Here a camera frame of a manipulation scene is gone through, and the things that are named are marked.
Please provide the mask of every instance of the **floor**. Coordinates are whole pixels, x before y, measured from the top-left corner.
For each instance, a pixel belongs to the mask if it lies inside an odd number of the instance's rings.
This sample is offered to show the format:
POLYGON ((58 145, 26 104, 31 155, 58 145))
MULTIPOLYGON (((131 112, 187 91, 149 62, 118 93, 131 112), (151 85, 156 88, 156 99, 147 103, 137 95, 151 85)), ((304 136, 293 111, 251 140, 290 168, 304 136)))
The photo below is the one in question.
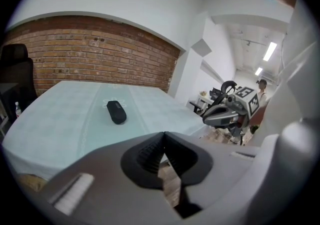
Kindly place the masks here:
MULTIPOLYGON (((202 139, 221 144, 234 144, 233 141, 235 141, 235 139, 225 135, 225 133, 226 131, 224 130, 213 128, 212 131, 208 135, 203 136, 202 139)), ((243 137, 243 144, 245 145, 251 137, 252 135, 248 131, 243 137)), ((159 169, 158 177, 163 180, 165 198, 172 207, 175 207, 179 203, 180 178, 169 164, 166 164, 159 169)), ((19 181, 36 192, 40 191, 46 184, 44 179, 31 174, 21 174, 19 176, 19 181)))

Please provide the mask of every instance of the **fluorescent light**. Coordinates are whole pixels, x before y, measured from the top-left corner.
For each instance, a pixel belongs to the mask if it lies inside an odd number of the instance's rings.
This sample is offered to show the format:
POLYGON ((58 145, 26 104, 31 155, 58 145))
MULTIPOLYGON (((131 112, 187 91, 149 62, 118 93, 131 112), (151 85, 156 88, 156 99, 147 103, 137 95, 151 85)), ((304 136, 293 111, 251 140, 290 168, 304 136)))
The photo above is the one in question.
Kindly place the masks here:
POLYGON ((274 43, 274 42, 270 43, 269 48, 266 51, 265 56, 263 57, 264 61, 266 61, 266 62, 269 61, 269 59, 270 59, 271 55, 274 53, 276 47, 277 47, 276 43, 274 43))
POLYGON ((256 70, 255 75, 256 75, 256 76, 259 76, 260 73, 261 73, 261 71, 262 71, 262 68, 259 67, 259 68, 256 70))

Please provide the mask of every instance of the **person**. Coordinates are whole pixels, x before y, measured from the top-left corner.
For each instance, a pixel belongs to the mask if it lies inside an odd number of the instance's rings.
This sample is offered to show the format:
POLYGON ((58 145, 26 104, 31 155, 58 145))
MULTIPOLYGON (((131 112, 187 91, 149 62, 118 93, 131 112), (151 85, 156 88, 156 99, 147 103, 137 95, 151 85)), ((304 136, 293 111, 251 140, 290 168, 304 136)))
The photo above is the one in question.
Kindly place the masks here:
POLYGON ((294 8, 286 36, 274 95, 249 121, 260 125, 247 145, 281 134, 290 123, 319 117, 319 28, 303 0, 279 0, 294 8))
POLYGON ((259 104, 261 107, 265 106, 267 103, 266 88, 267 88, 267 81, 264 79, 261 79, 259 81, 259 90, 260 91, 258 92, 259 104))

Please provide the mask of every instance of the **black case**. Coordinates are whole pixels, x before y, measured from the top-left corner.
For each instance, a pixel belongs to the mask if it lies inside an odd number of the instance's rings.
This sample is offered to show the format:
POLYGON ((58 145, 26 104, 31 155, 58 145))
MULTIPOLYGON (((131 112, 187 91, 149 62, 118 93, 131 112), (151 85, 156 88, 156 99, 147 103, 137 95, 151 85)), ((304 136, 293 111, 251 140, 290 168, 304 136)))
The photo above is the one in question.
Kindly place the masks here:
POLYGON ((108 101, 106 107, 110 113, 112 121, 119 125, 127 119, 127 114, 121 104, 116 100, 108 101))

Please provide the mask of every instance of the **light blue tablecloth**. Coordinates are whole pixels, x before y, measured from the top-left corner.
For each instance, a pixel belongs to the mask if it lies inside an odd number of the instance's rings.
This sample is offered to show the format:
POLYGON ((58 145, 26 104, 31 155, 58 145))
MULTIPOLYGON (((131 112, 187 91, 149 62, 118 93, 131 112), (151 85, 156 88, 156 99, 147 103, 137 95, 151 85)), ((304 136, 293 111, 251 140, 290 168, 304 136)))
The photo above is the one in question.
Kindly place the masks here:
POLYGON ((164 131, 201 137, 208 126, 158 88, 62 81, 21 114, 2 145, 18 173, 48 180, 92 150, 164 131), (108 101, 122 105, 124 124, 112 122, 108 101))

